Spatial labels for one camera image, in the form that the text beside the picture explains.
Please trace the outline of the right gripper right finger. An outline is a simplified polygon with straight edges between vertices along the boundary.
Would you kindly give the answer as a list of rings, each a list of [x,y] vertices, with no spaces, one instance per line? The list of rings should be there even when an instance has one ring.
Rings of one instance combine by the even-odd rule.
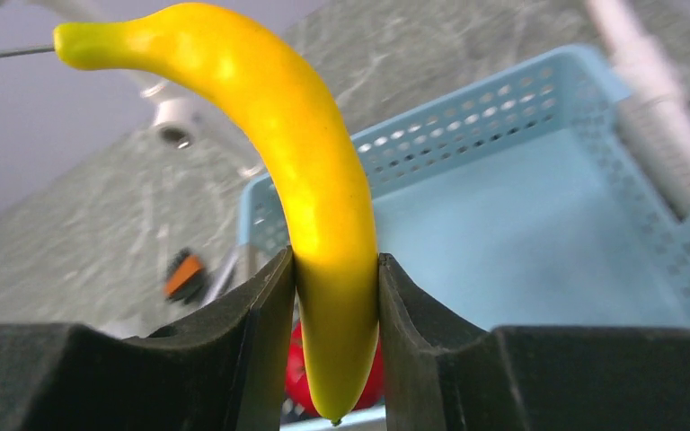
[[[379,259],[391,430],[690,430],[690,330],[482,330]]]

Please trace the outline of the yellow fake banana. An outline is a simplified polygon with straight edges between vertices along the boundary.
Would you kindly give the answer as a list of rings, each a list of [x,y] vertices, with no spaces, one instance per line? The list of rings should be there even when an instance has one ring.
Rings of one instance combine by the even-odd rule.
[[[378,251],[367,175],[321,76],[255,20],[199,2],[124,22],[65,22],[53,45],[79,70],[131,69],[180,84],[247,136],[286,218],[312,401],[338,423],[376,352]]]

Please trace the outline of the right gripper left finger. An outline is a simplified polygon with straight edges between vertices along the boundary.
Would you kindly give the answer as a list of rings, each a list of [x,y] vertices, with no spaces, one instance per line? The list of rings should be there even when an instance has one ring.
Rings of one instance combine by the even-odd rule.
[[[286,248],[146,338],[0,324],[0,430],[277,430],[293,302]]]

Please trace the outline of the red fake fruit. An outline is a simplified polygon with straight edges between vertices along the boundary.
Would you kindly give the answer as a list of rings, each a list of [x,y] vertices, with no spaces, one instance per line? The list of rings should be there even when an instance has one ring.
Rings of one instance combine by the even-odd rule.
[[[285,390],[295,404],[302,406],[305,414],[319,417],[309,391],[303,354],[302,330],[298,322],[293,325],[287,354]],[[354,409],[373,407],[384,397],[384,393],[384,361],[382,345],[378,343],[366,386]]]

